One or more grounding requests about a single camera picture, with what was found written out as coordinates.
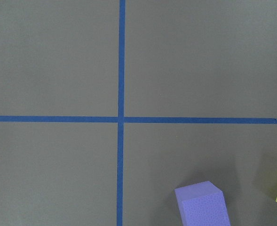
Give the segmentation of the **purple foam block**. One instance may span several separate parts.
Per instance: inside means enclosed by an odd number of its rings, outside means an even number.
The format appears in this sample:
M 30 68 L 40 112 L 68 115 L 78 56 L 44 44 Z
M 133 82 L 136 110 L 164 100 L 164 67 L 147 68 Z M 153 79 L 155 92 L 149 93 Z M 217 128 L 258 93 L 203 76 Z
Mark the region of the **purple foam block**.
M 184 226 L 229 226 L 222 190 L 210 181 L 176 188 L 175 195 Z

